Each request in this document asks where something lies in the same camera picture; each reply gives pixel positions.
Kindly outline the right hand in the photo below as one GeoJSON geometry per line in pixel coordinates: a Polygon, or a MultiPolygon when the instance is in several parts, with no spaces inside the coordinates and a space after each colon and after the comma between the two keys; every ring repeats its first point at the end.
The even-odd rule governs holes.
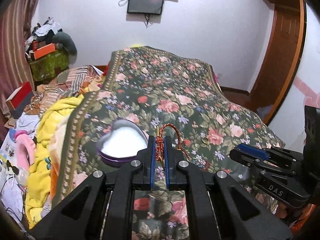
{"type": "Polygon", "coordinates": [[[293,228],[293,230],[297,231],[303,226],[315,207],[315,204],[306,204],[301,209],[293,209],[282,202],[278,202],[275,216],[282,220],[290,229],[293,228]]]}

